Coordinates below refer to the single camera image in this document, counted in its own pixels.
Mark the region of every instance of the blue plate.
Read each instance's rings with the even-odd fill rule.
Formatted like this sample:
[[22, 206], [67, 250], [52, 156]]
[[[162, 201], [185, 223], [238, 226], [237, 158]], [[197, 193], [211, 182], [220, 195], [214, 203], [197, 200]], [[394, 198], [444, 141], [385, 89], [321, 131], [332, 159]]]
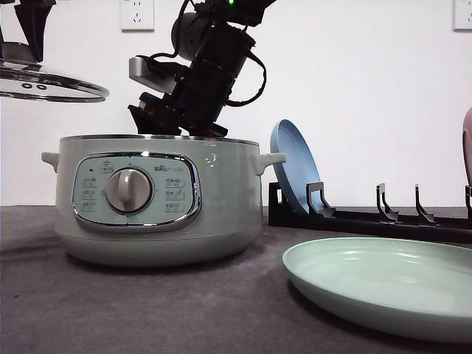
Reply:
[[[275, 125], [271, 135], [271, 152], [288, 154], [286, 163], [274, 165], [275, 175], [291, 207], [297, 214], [307, 215], [306, 186], [321, 180], [310, 148], [291, 121], [284, 119]], [[312, 201], [317, 209], [323, 209], [319, 192], [313, 193]]]

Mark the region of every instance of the black cable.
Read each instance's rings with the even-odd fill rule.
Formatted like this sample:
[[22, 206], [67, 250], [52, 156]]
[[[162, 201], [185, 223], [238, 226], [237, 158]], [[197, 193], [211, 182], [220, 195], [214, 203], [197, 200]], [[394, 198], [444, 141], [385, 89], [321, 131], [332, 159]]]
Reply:
[[176, 50], [174, 51], [174, 53], [173, 54], [168, 54], [168, 53], [153, 54], [148, 58], [148, 60], [154, 60], [158, 57], [175, 58], [178, 55], [178, 49], [180, 47], [180, 27], [181, 27], [181, 23], [182, 23], [182, 17], [184, 16], [185, 8], [189, 4], [189, 1], [190, 0], [184, 0], [184, 3], [182, 4], [182, 7], [180, 8], [180, 12], [178, 13]]
[[263, 81], [263, 85], [259, 88], [259, 91], [255, 94], [255, 96], [253, 96], [251, 99], [247, 100], [247, 101], [241, 101], [241, 102], [238, 102], [238, 101], [231, 101], [231, 100], [227, 100], [226, 101], [226, 104], [229, 106], [229, 107], [243, 107], [244, 105], [248, 105], [249, 103], [252, 103], [254, 102], [255, 100], [257, 100], [261, 94], [263, 94], [264, 92], [264, 89], [266, 88], [266, 83], [267, 83], [267, 69], [266, 69], [266, 66], [264, 65], [264, 63], [258, 58], [256, 57], [256, 55], [254, 55], [252, 52], [249, 52], [248, 53], [248, 58], [253, 60], [254, 62], [256, 62], [257, 64], [259, 64], [264, 72], [263, 72], [263, 76], [264, 76], [264, 81]]

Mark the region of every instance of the black dish rack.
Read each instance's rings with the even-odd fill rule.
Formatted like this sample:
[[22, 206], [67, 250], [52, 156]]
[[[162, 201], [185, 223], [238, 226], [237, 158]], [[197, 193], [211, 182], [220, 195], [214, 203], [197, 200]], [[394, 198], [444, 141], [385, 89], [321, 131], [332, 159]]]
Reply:
[[[378, 212], [351, 212], [332, 208], [325, 200], [323, 182], [310, 183], [306, 186], [309, 214], [299, 215], [281, 193], [279, 201], [279, 183], [269, 184], [268, 224], [270, 226], [292, 227], [334, 232], [349, 232], [381, 237], [406, 238], [437, 242], [472, 243], [472, 187], [465, 187], [465, 205], [468, 218], [440, 218], [427, 213], [420, 204], [418, 185], [416, 191], [417, 215], [402, 215], [393, 211], [385, 198], [385, 184], [376, 187]], [[323, 209], [317, 209], [312, 202], [313, 192], [318, 192]]]

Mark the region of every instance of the cooker lid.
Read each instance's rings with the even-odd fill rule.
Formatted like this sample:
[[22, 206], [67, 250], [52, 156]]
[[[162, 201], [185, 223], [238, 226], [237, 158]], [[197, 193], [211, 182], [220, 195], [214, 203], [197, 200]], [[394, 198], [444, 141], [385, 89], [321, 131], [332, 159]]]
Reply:
[[66, 136], [61, 139], [62, 142], [70, 140], [90, 140], [90, 139], [162, 139], [162, 140], [190, 140], [190, 141], [208, 141], [208, 142], [233, 142], [238, 144], [247, 144], [259, 146], [257, 142], [240, 139], [227, 139], [227, 138], [206, 138], [202, 136], [176, 136], [176, 135], [148, 135], [148, 134], [104, 134], [104, 135], [77, 135], [77, 136]]
[[37, 63], [0, 59], [0, 97], [50, 102], [102, 102], [109, 91], [93, 83], [52, 73]]

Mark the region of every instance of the electrical outlet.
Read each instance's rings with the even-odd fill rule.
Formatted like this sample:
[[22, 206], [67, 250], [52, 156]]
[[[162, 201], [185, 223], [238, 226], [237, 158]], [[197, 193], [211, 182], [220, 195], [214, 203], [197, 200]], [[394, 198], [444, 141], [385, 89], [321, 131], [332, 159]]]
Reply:
[[154, 0], [119, 0], [122, 31], [154, 31]]
[[472, 0], [454, 0], [454, 30], [472, 30]]

